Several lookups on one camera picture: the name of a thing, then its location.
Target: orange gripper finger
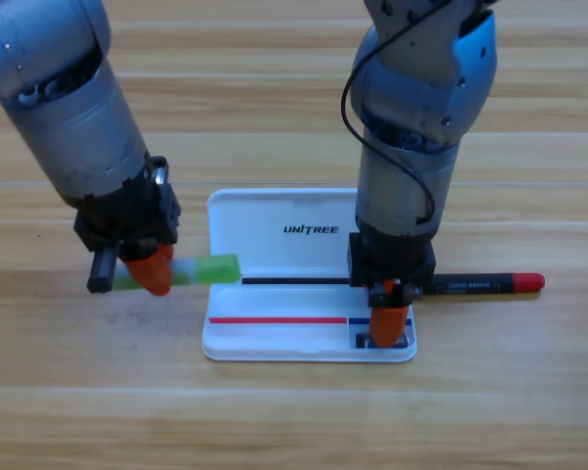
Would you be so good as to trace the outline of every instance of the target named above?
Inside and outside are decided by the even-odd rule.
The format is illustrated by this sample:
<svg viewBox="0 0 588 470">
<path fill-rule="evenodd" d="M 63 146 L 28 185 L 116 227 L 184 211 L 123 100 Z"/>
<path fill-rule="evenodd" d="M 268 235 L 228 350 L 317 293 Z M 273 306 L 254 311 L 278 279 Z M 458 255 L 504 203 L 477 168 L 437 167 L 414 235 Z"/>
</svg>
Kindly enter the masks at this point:
<svg viewBox="0 0 588 470">
<path fill-rule="evenodd" d="M 159 248 L 147 259 L 124 261 L 131 277 L 154 296 L 164 296 L 172 287 L 172 268 L 170 260 L 173 247 L 159 245 Z"/>
<path fill-rule="evenodd" d="M 395 282 L 384 284 L 385 292 L 392 292 Z M 397 344 L 405 332 L 408 321 L 408 307 L 373 308 L 370 313 L 370 336 L 380 348 L 391 348 Z"/>
</svg>

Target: green cap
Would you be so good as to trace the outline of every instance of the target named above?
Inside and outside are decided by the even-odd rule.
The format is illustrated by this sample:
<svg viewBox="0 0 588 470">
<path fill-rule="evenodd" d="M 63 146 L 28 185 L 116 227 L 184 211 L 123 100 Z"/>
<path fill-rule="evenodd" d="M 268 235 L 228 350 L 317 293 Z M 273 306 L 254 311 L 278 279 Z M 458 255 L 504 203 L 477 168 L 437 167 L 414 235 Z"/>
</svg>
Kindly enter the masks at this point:
<svg viewBox="0 0 588 470">
<path fill-rule="evenodd" d="M 242 278 L 236 255 L 196 258 L 195 269 L 198 284 L 231 284 Z"/>
</svg>

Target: black cable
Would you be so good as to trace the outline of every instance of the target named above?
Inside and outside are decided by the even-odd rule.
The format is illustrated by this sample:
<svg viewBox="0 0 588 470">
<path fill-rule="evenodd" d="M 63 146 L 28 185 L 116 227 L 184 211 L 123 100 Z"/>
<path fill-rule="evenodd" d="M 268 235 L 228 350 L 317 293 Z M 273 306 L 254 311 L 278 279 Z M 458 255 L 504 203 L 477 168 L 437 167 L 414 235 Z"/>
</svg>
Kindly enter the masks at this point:
<svg viewBox="0 0 588 470">
<path fill-rule="evenodd" d="M 405 166 L 404 164 L 401 164 L 400 162 L 393 160 L 391 157 L 387 156 L 379 149 L 373 147 L 364 137 L 362 137 L 358 133 L 358 131 L 355 129 L 355 127 L 353 127 L 353 125 L 349 121 L 348 116 L 346 116 L 346 100 L 347 100 L 349 91 L 351 91 L 351 87 L 353 86 L 353 83 L 355 82 L 355 79 L 357 78 L 360 71 L 362 71 L 364 66 L 370 61 L 370 59 L 372 59 L 374 56 L 376 56 L 379 52 L 381 52 L 383 49 L 388 47 L 394 41 L 399 39 L 402 35 L 411 31 L 414 27 L 418 26 L 419 24 L 421 24 L 422 22 L 427 20 L 429 17 L 435 15 L 437 12 L 439 12 L 444 7 L 449 5 L 452 1 L 453 0 L 444 0 L 444 1 L 440 2 L 438 5 L 429 9 L 422 16 L 417 17 L 413 22 L 411 22 L 410 24 L 408 24 L 404 28 L 400 29 L 398 32 L 394 33 L 392 36 L 390 36 L 385 41 L 381 42 L 378 46 L 376 46 L 374 49 L 372 49 L 370 52 L 368 52 L 360 60 L 360 62 L 355 66 L 355 68 L 351 72 L 351 76 L 349 76 L 349 79 L 347 80 L 346 85 L 344 86 L 344 90 L 342 91 L 342 100 L 340 103 L 340 111 L 342 113 L 342 120 L 344 121 L 344 125 L 346 125 L 346 128 L 351 132 L 351 134 L 353 134 L 353 136 L 357 140 L 359 140 L 360 143 L 364 147 L 375 152 L 377 155 L 379 155 L 386 162 L 388 162 L 389 164 L 391 164 L 391 165 L 399 168 L 401 171 L 403 171 L 407 176 L 409 176 L 413 181 L 415 181 L 418 184 L 418 186 L 420 186 L 422 188 L 422 191 L 424 191 L 424 195 L 427 199 L 427 205 L 428 205 L 427 215 L 425 217 L 420 217 L 416 221 L 416 224 L 418 224 L 418 225 L 421 225 L 423 223 L 427 223 L 435 215 L 435 199 L 433 197 L 433 194 L 431 194 L 431 191 L 429 190 L 426 183 L 423 181 L 422 176 L 420 175 L 420 173 L 417 170 L 415 170 L 413 168 L 409 168 L 409 167 Z"/>
</svg>

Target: red marker cap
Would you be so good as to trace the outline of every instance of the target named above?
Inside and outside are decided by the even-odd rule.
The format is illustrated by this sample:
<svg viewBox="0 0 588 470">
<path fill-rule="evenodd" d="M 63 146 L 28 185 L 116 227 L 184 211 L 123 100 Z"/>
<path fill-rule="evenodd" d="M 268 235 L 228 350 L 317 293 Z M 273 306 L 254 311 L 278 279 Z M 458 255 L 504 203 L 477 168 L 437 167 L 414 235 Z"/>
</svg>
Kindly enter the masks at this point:
<svg viewBox="0 0 588 470">
<path fill-rule="evenodd" d="M 545 287 L 545 276 L 537 272 L 515 272 L 512 279 L 515 294 L 540 292 Z"/>
</svg>

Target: green highlighter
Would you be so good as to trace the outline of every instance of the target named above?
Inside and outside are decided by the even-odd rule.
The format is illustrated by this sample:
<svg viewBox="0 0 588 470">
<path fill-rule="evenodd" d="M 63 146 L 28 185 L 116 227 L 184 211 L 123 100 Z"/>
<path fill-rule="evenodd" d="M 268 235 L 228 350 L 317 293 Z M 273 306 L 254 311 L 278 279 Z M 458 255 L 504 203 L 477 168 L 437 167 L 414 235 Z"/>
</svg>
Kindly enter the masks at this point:
<svg viewBox="0 0 588 470">
<path fill-rule="evenodd" d="M 242 278 L 237 255 L 173 259 L 171 271 L 173 286 L 234 284 Z M 119 264 L 114 278 L 114 291 L 137 289 L 143 289 L 143 287 L 130 277 L 126 266 Z"/>
</svg>

